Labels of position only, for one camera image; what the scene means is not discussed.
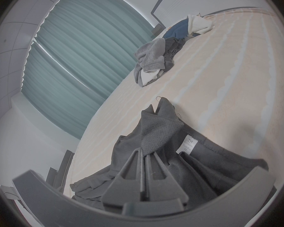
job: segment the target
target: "striped bed sheet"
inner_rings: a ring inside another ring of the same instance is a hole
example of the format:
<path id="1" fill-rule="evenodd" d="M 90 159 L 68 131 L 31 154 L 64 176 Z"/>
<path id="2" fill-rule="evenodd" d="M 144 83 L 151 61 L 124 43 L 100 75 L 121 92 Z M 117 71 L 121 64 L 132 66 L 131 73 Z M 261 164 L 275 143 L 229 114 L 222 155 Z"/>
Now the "striped bed sheet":
<path id="1" fill-rule="evenodd" d="M 141 111 L 166 97 L 185 123 L 227 150 L 263 158 L 284 182 L 284 28 L 273 12 L 234 9 L 206 19 L 210 32 L 186 42 L 174 67 L 139 87 L 131 72 L 91 119 L 71 163 L 64 194 L 110 164 L 115 142 Z"/>

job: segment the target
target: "tiled ceiling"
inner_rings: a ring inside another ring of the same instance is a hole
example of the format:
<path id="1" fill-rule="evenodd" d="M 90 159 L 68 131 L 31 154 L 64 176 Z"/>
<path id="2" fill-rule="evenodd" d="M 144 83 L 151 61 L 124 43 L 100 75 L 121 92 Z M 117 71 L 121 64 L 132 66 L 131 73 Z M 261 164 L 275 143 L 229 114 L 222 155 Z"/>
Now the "tiled ceiling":
<path id="1" fill-rule="evenodd" d="M 57 0 L 18 0 L 0 25 L 0 118 L 20 92 L 28 48 Z"/>

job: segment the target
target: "teal curtain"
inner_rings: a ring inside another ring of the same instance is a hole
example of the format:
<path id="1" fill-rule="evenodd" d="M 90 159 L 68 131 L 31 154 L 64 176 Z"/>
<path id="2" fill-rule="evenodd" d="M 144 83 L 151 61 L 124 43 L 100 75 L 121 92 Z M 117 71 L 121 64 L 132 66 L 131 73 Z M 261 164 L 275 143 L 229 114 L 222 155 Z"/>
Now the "teal curtain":
<path id="1" fill-rule="evenodd" d="M 22 93 L 58 127 L 81 138 L 92 116 L 133 70 L 153 27 L 123 0 L 60 0 L 41 25 Z"/>

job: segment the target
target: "white towel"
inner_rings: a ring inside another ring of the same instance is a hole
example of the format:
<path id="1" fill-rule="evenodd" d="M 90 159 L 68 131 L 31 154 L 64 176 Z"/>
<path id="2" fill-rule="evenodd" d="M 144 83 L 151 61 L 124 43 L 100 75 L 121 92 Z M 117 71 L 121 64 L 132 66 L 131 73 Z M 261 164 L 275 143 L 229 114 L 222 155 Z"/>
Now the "white towel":
<path id="1" fill-rule="evenodd" d="M 193 33 L 204 34 L 214 28 L 213 22 L 200 15 L 188 15 L 188 35 Z"/>
<path id="2" fill-rule="evenodd" d="M 141 80 L 142 80 L 143 86 L 145 86 L 151 80 L 156 79 L 159 71 L 160 69 L 149 70 L 148 72 L 144 72 L 144 70 L 142 69 L 141 70 Z"/>

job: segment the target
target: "pile of clothes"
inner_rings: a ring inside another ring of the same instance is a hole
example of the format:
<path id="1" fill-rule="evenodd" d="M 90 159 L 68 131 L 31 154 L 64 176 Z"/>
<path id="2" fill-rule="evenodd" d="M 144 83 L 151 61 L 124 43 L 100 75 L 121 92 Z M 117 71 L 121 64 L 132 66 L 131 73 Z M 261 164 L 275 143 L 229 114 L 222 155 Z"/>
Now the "pile of clothes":
<path id="1" fill-rule="evenodd" d="M 192 149 L 182 147 L 189 140 Z M 141 112 L 141 119 L 128 136 L 117 140 L 111 164 L 99 172 L 70 184 L 73 199 L 104 209 L 101 196 L 125 165 L 132 152 L 156 152 L 174 179 L 189 197 L 186 209 L 192 210 L 215 199 L 241 181 L 254 167 L 268 170 L 263 159 L 249 159 L 210 141 L 176 116 L 174 106 L 161 98 L 156 111 L 152 105 Z M 268 200 L 276 192 L 273 187 Z"/>
<path id="2" fill-rule="evenodd" d="M 213 22 L 198 15 L 188 15 L 174 26 L 168 28 L 162 38 L 156 38 L 142 45 L 135 52 L 138 62 L 134 68 L 135 82 L 144 87 L 169 71 L 174 63 L 174 55 L 180 51 L 185 41 L 213 28 Z"/>

